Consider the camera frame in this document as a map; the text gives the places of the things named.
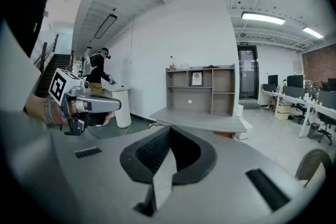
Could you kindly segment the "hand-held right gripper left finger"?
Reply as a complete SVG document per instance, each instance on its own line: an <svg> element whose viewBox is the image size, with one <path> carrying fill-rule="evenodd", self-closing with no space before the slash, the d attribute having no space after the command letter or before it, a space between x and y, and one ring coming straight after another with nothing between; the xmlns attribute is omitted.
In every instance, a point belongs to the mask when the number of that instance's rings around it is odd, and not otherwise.
<svg viewBox="0 0 336 224"><path fill-rule="evenodd" d="M131 180L152 183L171 148L170 129L165 126L123 149L120 164Z"/></svg>

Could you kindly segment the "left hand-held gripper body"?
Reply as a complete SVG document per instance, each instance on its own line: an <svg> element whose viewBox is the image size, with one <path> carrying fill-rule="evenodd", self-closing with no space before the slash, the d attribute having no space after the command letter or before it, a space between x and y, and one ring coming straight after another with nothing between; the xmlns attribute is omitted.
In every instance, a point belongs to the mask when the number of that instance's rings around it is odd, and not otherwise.
<svg viewBox="0 0 336 224"><path fill-rule="evenodd" d="M89 83L70 71L57 68L48 93L68 121L68 135L80 136L87 127L104 124L108 112L103 112L98 103L104 96L92 94Z"/></svg>

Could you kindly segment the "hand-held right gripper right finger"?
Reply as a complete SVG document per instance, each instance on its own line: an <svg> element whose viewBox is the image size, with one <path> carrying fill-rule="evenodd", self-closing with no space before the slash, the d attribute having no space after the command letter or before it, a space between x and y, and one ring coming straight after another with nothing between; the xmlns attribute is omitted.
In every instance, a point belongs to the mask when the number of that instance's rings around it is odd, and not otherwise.
<svg viewBox="0 0 336 224"><path fill-rule="evenodd" d="M172 178L173 185L200 182L217 162L216 151L209 142L177 126L170 127L170 148L177 169Z"/></svg>

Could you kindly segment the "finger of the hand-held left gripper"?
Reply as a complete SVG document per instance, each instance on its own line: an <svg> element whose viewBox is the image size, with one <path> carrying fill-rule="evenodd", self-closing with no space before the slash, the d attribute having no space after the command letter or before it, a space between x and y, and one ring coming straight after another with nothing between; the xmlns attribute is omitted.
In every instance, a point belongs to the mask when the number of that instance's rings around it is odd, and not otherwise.
<svg viewBox="0 0 336 224"><path fill-rule="evenodd" d="M77 96L77 111L88 113L114 112L121 109L121 101L100 94L83 94Z"/></svg>

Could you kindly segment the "person's left hand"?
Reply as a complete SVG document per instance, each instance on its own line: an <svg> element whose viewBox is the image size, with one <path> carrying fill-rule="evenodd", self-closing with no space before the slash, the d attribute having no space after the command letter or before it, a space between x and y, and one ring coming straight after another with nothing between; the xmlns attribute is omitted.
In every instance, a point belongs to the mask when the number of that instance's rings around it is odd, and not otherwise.
<svg viewBox="0 0 336 224"><path fill-rule="evenodd" d="M78 100L76 99L69 99L68 100L68 114L71 115L72 117L76 117L78 114L78 110L76 107L76 102ZM52 100L51 103L51 114L52 114L52 119L54 120L54 122L56 124L60 124L60 125L65 125L68 126L68 119L64 117L64 115L62 114L62 110L61 107L54 101Z"/></svg>

